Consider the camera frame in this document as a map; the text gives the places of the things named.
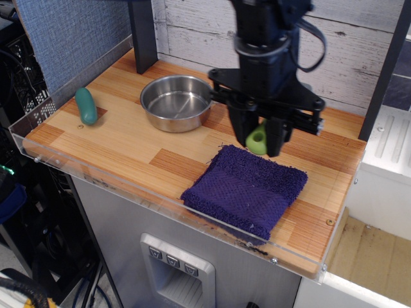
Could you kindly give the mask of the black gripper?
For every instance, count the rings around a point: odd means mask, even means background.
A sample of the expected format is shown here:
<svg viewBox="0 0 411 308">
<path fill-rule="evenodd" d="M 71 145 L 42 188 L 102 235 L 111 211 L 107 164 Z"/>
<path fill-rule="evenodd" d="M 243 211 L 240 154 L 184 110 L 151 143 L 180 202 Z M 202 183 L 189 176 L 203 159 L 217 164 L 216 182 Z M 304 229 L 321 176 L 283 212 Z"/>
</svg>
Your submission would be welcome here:
<svg viewBox="0 0 411 308">
<path fill-rule="evenodd" d="M 299 45 L 279 42 L 273 46 L 235 43 L 240 59 L 237 69 L 214 68 L 213 97 L 227 106 L 237 141 L 246 146 L 247 137 L 265 119 L 267 155 L 279 156 L 292 130 L 317 135 L 324 126 L 323 99 L 297 78 Z"/>
</svg>

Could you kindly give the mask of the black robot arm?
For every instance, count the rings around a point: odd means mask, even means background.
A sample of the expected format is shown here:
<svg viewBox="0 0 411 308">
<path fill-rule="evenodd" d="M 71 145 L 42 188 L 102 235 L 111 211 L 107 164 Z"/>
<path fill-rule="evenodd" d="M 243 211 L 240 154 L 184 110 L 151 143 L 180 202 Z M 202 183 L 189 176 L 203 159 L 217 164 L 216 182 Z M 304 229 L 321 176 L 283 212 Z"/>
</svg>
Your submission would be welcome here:
<svg viewBox="0 0 411 308">
<path fill-rule="evenodd" d="M 310 73 L 323 61 L 319 58 L 311 67 L 299 65 L 300 31 L 322 44 L 326 38 L 303 18 L 313 10 L 311 1 L 233 1 L 232 6 L 240 66 L 210 70 L 211 95 L 227 106 L 242 146 L 264 119 L 267 154 L 276 157 L 294 129 L 313 135 L 322 130 L 325 102 L 298 80 L 297 71 Z"/>
</svg>

